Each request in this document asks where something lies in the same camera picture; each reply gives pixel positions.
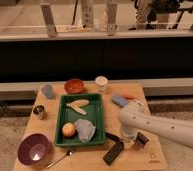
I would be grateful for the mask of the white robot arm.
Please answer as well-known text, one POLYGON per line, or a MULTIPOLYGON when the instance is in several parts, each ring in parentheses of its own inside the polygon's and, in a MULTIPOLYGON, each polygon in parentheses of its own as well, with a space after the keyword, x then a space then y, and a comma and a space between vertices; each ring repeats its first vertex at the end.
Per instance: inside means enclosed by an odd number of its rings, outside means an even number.
POLYGON ((132 102, 119 111, 118 120, 126 141, 134 141, 141 129, 193 149, 193 122, 145 114, 142 107, 132 102))

